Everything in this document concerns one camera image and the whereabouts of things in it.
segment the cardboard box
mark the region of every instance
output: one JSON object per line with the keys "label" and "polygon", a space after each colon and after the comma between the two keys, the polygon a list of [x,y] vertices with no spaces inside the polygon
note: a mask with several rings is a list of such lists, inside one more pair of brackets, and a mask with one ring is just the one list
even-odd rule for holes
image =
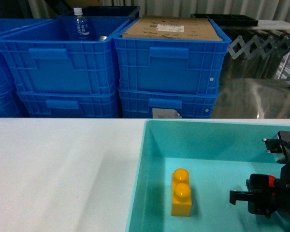
{"label": "cardboard box", "polygon": [[205,18],[143,16],[122,34],[124,38],[222,41]]}

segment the bottle label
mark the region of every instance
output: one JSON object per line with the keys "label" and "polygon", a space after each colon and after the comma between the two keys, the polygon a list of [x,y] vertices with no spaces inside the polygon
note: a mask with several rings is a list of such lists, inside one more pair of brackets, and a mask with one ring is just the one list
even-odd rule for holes
{"label": "bottle label", "polygon": [[75,24],[75,33],[79,40],[89,40],[90,39],[90,31],[88,23],[79,23]]}

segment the bottle cap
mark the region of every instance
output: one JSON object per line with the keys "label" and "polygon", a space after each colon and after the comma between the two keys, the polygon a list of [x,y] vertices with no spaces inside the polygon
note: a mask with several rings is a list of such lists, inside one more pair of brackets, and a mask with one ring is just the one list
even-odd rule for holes
{"label": "bottle cap", "polygon": [[74,7],[74,15],[79,16],[79,15],[83,15],[83,11],[82,11],[82,7]]}

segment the white label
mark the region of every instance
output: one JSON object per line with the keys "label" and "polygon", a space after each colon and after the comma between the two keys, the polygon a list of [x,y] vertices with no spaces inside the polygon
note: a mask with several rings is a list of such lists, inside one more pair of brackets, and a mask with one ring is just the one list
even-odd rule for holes
{"label": "white label", "polygon": [[153,118],[182,118],[176,110],[153,108]]}
{"label": "white label", "polygon": [[184,32],[184,26],[158,24],[157,31]]}

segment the white table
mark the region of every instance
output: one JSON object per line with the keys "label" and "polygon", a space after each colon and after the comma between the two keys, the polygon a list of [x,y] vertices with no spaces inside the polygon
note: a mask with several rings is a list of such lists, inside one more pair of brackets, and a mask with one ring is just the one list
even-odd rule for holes
{"label": "white table", "polygon": [[0,119],[0,232],[125,231],[144,122]]}

